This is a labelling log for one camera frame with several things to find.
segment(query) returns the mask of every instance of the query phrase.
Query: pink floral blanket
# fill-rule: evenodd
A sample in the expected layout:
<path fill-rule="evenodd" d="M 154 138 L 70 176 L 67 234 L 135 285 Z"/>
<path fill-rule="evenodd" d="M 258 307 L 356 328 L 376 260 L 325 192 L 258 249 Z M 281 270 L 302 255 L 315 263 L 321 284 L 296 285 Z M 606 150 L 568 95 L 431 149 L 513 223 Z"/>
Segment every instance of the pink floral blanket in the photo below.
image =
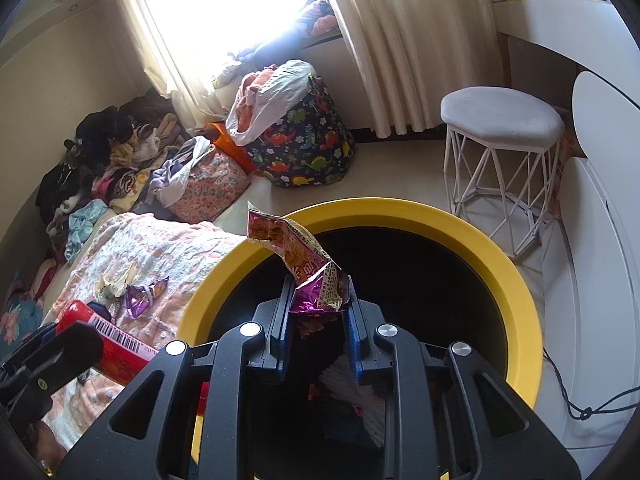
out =
<path fill-rule="evenodd" d="M 123 309 L 116 324 L 159 349 L 175 338 L 184 309 L 209 271 L 242 237 L 225 233 L 210 222 L 197 225 L 165 222 L 151 214 L 124 213 L 104 223 L 72 271 L 45 321 L 56 319 L 73 300 L 96 297 L 101 275 L 114 280 L 135 261 L 135 285 L 169 276 L 167 289 L 137 319 Z M 96 372 L 84 384 L 73 380 L 53 397 L 43 419 L 60 444 L 71 448 L 122 387 Z"/>

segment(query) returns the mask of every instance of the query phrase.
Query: white plastic bag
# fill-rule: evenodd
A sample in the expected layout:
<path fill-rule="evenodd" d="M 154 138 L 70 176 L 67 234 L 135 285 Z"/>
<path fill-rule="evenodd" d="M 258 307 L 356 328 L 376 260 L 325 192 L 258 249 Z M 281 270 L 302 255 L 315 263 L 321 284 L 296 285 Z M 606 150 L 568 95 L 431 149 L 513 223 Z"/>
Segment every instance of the white plastic bag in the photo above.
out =
<path fill-rule="evenodd" d="M 184 194 L 184 190 L 187 187 L 187 181 L 189 180 L 191 170 L 205 155 L 207 155 L 207 153 L 209 153 L 210 146 L 211 141 L 206 137 L 193 137 L 193 139 L 187 140 L 187 142 L 182 145 L 180 151 L 176 153 L 174 158 L 166 161 L 162 165 L 160 170 L 164 170 L 167 182 L 159 189 L 155 189 L 153 191 L 150 189 L 150 192 L 155 192 L 155 196 L 162 206 L 169 207 L 181 199 Z M 190 160 L 185 163 L 177 173 L 171 174 L 170 168 L 173 161 L 180 160 L 183 156 L 188 156 L 190 153 L 192 153 Z"/>
<path fill-rule="evenodd" d="M 245 132 L 238 132 L 236 107 L 240 91 L 231 112 L 226 118 L 226 130 L 238 146 L 246 146 L 297 105 L 309 92 L 309 75 L 315 75 L 313 66 L 305 61 L 293 59 L 279 66 L 269 80 L 260 87 L 254 104 L 254 113 Z"/>

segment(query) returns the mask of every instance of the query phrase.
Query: snack wrapper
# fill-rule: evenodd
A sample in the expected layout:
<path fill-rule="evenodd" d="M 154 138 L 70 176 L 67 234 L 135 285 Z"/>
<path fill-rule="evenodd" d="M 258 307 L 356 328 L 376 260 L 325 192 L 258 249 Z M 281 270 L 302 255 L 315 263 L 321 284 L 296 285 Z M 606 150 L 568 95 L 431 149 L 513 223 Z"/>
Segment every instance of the snack wrapper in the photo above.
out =
<path fill-rule="evenodd" d="M 347 274 L 299 223 L 263 213 L 249 203 L 247 237 L 280 256 L 293 274 L 297 287 L 291 313 L 332 314 L 349 301 Z M 319 330 L 316 321 L 305 324 Z"/>
<path fill-rule="evenodd" d="M 93 368 L 122 386 L 129 384 L 136 374 L 158 354 L 158 350 L 131 334 L 123 332 L 102 314 L 79 300 L 72 301 L 62 309 L 56 324 L 56 334 L 60 334 L 76 321 L 84 321 L 93 326 L 102 339 L 102 359 Z M 209 382 L 206 381 L 200 388 L 198 415 L 204 415 L 208 395 Z"/>
<path fill-rule="evenodd" d="M 154 299 L 160 296 L 169 283 L 169 277 L 152 282 L 149 286 L 127 285 L 122 303 L 129 315 L 136 319 L 146 309 L 154 304 Z"/>

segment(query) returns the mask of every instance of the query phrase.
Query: metal screw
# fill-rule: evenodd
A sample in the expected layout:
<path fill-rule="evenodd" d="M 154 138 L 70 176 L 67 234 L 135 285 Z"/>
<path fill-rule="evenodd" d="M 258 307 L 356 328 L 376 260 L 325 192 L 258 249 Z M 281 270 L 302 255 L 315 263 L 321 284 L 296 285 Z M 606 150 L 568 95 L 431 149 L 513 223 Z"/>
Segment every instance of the metal screw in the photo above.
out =
<path fill-rule="evenodd" d="M 167 343 L 167 346 L 165 346 L 164 349 L 169 355 L 180 355 L 187 349 L 187 345 L 182 341 L 171 341 L 170 343 Z"/>
<path fill-rule="evenodd" d="M 260 333 L 261 327 L 257 323 L 245 323 L 240 327 L 240 333 L 245 337 L 253 337 Z"/>
<path fill-rule="evenodd" d="M 386 323 L 378 327 L 378 333 L 384 337 L 393 337 L 398 333 L 398 328 Z"/>
<path fill-rule="evenodd" d="M 453 343 L 453 345 L 451 345 L 451 349 L 454 354 L 462 355 L 462 357 L 471 354 L 471 346 L 462 341 Z"/>

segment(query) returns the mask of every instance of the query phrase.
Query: candy wrapper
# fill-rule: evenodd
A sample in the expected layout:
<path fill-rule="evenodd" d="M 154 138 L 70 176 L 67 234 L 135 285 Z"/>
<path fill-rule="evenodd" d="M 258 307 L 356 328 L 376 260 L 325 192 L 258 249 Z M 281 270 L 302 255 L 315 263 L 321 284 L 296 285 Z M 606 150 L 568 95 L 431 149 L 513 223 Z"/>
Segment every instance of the candy wrapper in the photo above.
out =
<path fill-rule="evenodd" d="M 302 225 L 263 213 L 249 204 L 247 237 L 280 256 L 293 274 L 297 287 L 290 312 L 309 316 L 335 314 L 349 301 L 347 274 Z M 321 330 L 322 326 L 321 320 L 309 319 L 303 324 L 308 333 Z"/>
<path fill-rule="evenodd" d="M 126 307 L 129 315 L 136 319 L 146 309 L 154 304 L 154 299 L 160 296 L 169 283 L 167 276 L 163 280 L 157 280 L 149 286 L 127 285 L 122 297 L 122 304 Z"/>

